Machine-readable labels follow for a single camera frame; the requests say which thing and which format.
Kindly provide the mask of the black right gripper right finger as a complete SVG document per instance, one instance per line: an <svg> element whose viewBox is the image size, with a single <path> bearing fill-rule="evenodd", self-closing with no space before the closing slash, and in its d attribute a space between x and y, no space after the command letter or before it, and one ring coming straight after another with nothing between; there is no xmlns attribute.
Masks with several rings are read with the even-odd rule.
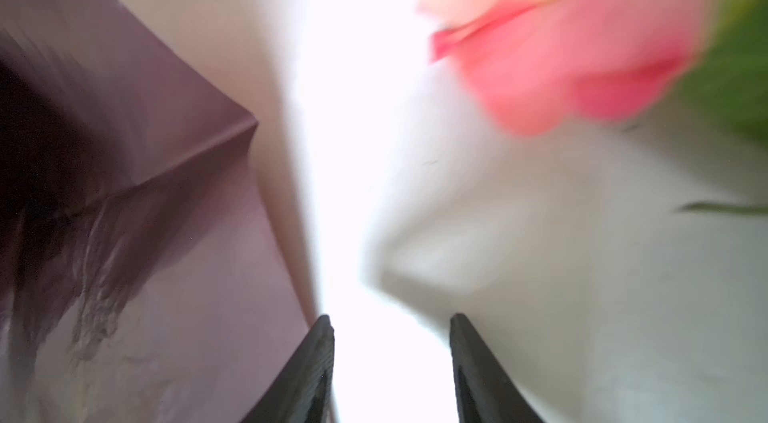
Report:
<svg viewBox="0 0 768 423"><path fill-rule="evenodd" d="M542 423L469 318L450 319L450 350L461 423Z"/></svg>

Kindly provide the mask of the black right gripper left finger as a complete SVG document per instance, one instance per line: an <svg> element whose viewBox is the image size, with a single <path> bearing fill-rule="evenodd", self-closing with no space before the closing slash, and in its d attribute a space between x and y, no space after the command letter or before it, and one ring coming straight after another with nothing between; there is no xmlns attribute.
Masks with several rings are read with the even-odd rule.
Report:
<svg viewBox="0 0 768 423"><path fill-rule="evenodd" d="M334 328L320 316L242 423L323 423L329 419Z"/></svg>

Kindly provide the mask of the dark red wrapping paper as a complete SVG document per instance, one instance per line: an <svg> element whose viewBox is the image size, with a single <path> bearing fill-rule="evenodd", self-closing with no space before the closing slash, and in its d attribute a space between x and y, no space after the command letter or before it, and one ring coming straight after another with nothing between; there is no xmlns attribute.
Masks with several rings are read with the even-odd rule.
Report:
<svg viewBox="0 0 768 423"><path fill-rule="evenodd" d="M257 121L119 0L1 0L1 418L239 422L308 330Z"/></svg>

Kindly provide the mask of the pink fake rose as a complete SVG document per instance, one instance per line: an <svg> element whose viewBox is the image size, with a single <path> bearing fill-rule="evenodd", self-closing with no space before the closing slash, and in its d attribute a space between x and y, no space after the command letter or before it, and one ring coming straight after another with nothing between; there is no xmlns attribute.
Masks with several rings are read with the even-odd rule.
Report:
<svg viewBox="0 0 768 423"><path fill-rule="evenodd" d="M632 118L715 52L758 0L419 0L434 61L504 130Z"/></svg>

